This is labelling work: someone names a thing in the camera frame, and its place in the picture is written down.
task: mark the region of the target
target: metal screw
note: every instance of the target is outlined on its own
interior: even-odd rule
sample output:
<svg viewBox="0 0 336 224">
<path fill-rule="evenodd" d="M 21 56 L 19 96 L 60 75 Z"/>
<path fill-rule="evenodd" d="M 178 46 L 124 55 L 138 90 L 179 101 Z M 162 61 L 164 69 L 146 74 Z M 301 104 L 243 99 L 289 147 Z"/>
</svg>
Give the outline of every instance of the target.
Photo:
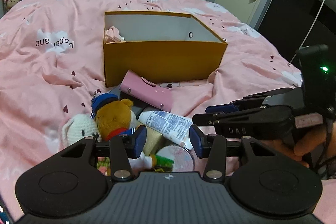
<svg viewBox="0 0 336 224">
<path fill-rule="evenodd" d="M 118 170 L 114 172 L 114 176 L 118 179 L 126 179 L 131 175 L 127 170 Z"/>
<path fill-rule="evenodd" d="M 218 170 L 211 170 L 206 173 L 208 178 L 219 179 L 223 176 L 223 173 Z"/>
</svg>

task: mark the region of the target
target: pink pouch flap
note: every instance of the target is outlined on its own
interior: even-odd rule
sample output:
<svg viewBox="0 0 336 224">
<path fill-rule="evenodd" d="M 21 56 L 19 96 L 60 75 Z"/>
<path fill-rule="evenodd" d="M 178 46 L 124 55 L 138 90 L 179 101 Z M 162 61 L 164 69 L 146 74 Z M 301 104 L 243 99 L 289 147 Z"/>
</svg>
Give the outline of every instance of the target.
<svg viewBox="0 0 336 224">
<path fill-rule="evenodd" d="M 120 90 L 158 109 L 171 112 L 172 95 L 170 90 L 149 82 L 131 70 L 126 73 Z"/>
</svg>

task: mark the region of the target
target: open cardboard box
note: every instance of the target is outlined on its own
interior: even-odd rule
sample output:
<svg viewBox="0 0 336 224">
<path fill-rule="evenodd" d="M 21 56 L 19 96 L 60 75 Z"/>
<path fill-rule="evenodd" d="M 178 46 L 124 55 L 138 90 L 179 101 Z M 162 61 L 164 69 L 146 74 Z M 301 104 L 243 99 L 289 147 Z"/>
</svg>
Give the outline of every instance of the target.
<svg viewBox="0 0 336 224">
<path fill-rule="evenodd" d="M 111 26 L 125 42 L 106 42 L 105 31 Z M 220 65 L 226 46 L 190 14 L 106 12 L 105 85 L 120 84 L 129 69 L 153 83 L 206 79 Z"/>
</svg>

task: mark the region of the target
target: bed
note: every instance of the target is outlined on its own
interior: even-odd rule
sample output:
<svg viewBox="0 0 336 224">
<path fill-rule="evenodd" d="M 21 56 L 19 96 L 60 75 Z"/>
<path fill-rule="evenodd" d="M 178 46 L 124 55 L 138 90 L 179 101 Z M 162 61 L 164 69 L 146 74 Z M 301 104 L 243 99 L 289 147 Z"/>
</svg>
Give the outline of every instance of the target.
<svg viewBox="0 0 336 224">
<path fill-rule="evenodd" d="M 228 43 L 207 80 L 172 85 L 172 112 L 192 117 L 244 95 L 301 85 L 300 71 L 257 31 L 204 0 L 23 0 L 0 20 L 0 191 L 14 219 L 14 186 L 27 169 L 59 150 L 64 121 L 90 113 L 95 91 L 107 92 L 102 62 L 104 12 L 191 13 Z M 69 43 L 59 43 L 60 39 Z M 202 172 L 204 160 L 196 160 Z M 227 172 L 237 167 L 231 158 Z M 336 223 L 336 180 L 324 181 L 318 218 Z"/>
</svg>

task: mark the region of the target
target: white cable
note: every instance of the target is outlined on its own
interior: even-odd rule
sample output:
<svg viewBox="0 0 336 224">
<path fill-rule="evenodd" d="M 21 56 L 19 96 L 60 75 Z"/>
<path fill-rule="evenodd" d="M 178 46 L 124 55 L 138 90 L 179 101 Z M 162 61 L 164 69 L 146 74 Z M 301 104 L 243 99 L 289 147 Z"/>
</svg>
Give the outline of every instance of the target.
<svg viewBox="0 0 336 224">
<path fill-rule="evenodd" d="M 322 1 L 322 5 L 321 5 L 321 7 L 320 7 L 320 9 L 319 9 L 319 11 L 318 11 L 318 13 L 317 13 L 315 19 L 314 19 L 314 22 L 313 22 L 313 24 L 311 25 L 311 27 L 310 27 L 310 29 L 309 29 L 309 31 L 308 31 L 306 37 L 305 37 L 304 40 L 302 41 L 300 47 L 302 47 L 303 44 L 306 42 L 306 39 L 307 39 L 308 35 L 310 34 L 310 31 L 313 29 L 313 27 L 314 27 L 314 25 L 315 25 L 315 22 L 316 22 L 316 20 L 317 20 L 319 14 L 320 14 L 320 12 L 321 12 L 321 10 L 322 10 L 322 7 L 323 7 L 323 5 L 324 5 L 324 2 L 325 2 L 325 0 Z M 293 60 L 294 60 L 295 57 L 296 57 L 296 53 L 294 54 L 294 56 L 293 56 L 293 58 L 292 58 L 292 60 L 291 60 L 290 63 L 293 62 Z"/>
</svg>

